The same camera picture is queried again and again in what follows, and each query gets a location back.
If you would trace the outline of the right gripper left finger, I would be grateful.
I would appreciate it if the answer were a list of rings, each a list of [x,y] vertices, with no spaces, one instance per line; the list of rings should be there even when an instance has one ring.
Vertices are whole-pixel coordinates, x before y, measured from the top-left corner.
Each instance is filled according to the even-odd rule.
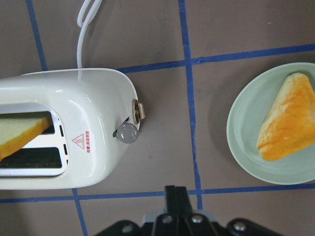
[[[165,200],[164,226],[166,227],[166,235],[177,236],[179,209],[176,187],[174,185],[165,187]]]

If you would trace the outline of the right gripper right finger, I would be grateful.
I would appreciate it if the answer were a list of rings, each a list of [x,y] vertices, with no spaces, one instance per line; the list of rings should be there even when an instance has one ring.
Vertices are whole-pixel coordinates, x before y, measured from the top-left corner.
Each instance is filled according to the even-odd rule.
[[[178,235],[190,236],[188,217],[192,214],[192,207],[187,189],[183,186],[175,187],[178,201]]]

